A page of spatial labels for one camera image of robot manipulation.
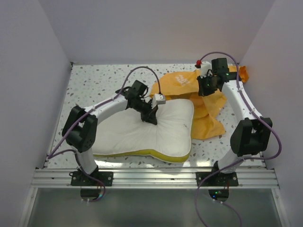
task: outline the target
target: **white cloth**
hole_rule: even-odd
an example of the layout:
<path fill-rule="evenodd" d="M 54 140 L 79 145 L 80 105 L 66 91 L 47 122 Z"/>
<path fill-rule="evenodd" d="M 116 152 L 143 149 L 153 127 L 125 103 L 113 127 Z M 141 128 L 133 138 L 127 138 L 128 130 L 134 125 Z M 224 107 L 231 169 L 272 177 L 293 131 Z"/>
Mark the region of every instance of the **white cloth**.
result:
<path fill-rule="evenodd" d="M 98 125 L 93 153 L 110 156 L 153 149 L 169 157 L 183 157 L 191 149 L 193 116 L 194 105 L 187 99 L 159 105 L 157 125 L 142 122 L 134 109 L 118 112 Z"/>

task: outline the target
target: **white speckled tabletop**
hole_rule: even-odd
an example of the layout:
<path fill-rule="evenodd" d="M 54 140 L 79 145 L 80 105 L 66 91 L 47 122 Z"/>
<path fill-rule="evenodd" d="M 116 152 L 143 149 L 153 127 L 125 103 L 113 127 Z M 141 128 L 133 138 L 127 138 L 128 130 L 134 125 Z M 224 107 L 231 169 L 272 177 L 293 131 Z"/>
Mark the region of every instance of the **white speckled tabletop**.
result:
<path fill-rule="evenodd" d="M 65 125 L 70 110 L 78 104 L 81 107 L 90 106 L 113 95 L 121 88 L 121 85 L 131 69 L 139 65 L 74 65 L 71 79 L 67 88 L 61 117 L 55 135 L 54 145 L 62 138 L 61 132 Z M 173 71 L 193 71 L 193 64 L 150 64 L 159 77 Z M 145 69 L 135 71 L 128 81 L 132 84 L 135 79 L 148 85 L 149 88 L 155 82 L 153 74 Z M 153 157 L 110 157 L 98 158 L 97 164 L 100 168 L 166 168 L 166 167 L 204 167 L 212 166 L 215 161 L 222 158 L 229 150 L 230 136 L 235 129 L 236 118 L 231 106 L 227 102 L 221 110 L 217 120 L 223 123 L 226 133 L 220 137 L 207 140 L 192 140 L 191 154 L 183 164 L 172 164 L 160 161 Z M 64 142 L 58 151 L 70 148 Z M 65 153 L 58 155 L 46 163 L 47 168 L 76 168 L 74 155 Z M 242 166 L 263 166 L 260 160 L 246 161 Z"/>

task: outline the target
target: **orange cloth corner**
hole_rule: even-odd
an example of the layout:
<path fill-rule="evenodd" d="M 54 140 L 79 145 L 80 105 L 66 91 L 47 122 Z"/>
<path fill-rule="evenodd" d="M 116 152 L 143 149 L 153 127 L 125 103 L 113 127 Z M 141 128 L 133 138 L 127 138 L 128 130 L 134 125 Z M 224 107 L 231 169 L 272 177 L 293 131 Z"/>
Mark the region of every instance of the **orange cloth corner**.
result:
<path fill-rule="evenodd" d="M 235 66 L 229 66 L 230 71 L 236 71 Z M 198 96 L 198 81 L 200 70 L 193 72 L 172 72 L 160 78 L 161 91 L 167 100 L 185 98 L 193 102 L 195 107 L 192 138 L 204 140 L 225 133 L 223 125 L 216 120 L 217 115 L 226 103 L 226 97 L 219 90 L 214 94 Z M 246 67 L 240 67 L 243 82 L 249 78 Z M 158 83 L 152 87 L 151 95 L 158 93 Z"/>

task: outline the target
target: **metal bar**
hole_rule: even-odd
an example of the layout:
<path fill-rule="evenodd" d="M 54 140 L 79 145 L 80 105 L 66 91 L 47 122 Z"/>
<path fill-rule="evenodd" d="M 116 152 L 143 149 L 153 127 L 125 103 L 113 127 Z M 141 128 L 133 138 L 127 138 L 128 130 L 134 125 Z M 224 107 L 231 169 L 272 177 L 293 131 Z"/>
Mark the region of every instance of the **metal bar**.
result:
<path fill-rule="evenodd" d="M 18 224 L 18 227 L 26 227 L 28 225 L 30 215 L 33 210 L 33 206 L 35 203 L 35 199 L 37 196 L 38 188 L 30 188 L 28 195 L 27 195 L 27 200 L 25 201 L 25 205 L 23 208 L 23 212 Z"/>
<path fill-rule="evenodd" d="M 69 173 L 75 169 L 38 169 L 35 171 L 32 187 L 35 188 L 77 188 L 70 186 Z M 102 169 L 100 171 L 114 172 L 113 185 L 110 188 L 181 188 L 195 189 L 196 172 L 210 172 L 211 168 L 170 168 L 170 169 Z M 236 189 L 248 188 L 278 188 L 274 170 L 264 168 L 238 168 L 239 181 Z M 203 187 L 203 189 L 218 189 L 220 187 Z"/>
<path fill-rule="evenodd" d="M 282 227 L 290 227 L 290 222 L 289 222 L 289 219 L 287 217 L 287 214 L 286 214 L 286 209 L 282 203 L 282 200 L 281 200 L 281 195 L 280 195 L 280 190 L 279 189 L 272 189 L 272 194 L 273 194 L 273 197 L 274 197 L 274 201 L 275 201 L 275 204 L 276 204 L 276 210 L 278 212 L 278 215 L 280 217 L 280 221 L 281 221 L 281 224 L 282 224 Z"/>

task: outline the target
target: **black mounting plate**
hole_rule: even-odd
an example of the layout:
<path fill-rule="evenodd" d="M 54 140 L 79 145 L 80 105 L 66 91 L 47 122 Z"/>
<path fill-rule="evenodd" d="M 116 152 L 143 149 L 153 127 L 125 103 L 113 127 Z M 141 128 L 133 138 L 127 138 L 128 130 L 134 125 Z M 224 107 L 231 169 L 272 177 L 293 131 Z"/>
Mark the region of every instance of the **black mounting plate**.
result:
<path fill-rule="evenodd" d="M 211 172 L 196 172 L 196 181 L 197 181 L 197 186 L 201 183 L 201 181 L 209 176 Z M 236 173 L 231 173 L 231 174 L 222 174 L 218 173 L 209 179 L 207 179 L 201 187 L 209 187 L 209 186 L 239 186 L 238 183 L 238 177 Z"/>
<path fill-rule="evenodd" d="M 82 171 L 74 171 L 70 173 L 71 186 L 100 186 L 97 181 L 88 178 Z M 112 186 L 114 173 L 113 172 L 96 172 L 94 178 L 100 180 L 106 187 Z"/>

